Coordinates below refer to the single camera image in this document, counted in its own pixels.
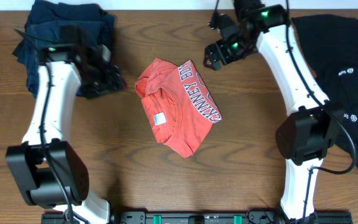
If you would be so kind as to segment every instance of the red shirt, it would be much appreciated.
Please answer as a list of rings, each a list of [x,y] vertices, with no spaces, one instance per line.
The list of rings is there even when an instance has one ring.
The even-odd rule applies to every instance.
[[[222,116],[193,62],[156,58],[135,83],[158,143],[183,157],[194,154]]]

